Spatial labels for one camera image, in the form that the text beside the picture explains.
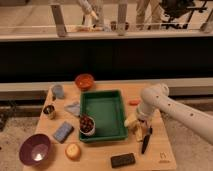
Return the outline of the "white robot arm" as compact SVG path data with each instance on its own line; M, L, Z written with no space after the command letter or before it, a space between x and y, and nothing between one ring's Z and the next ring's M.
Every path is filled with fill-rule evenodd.
M149 120L159 109L213 145L213 116L169 98L166 84L148 86L141 91L140 97L136 108L138 119Z

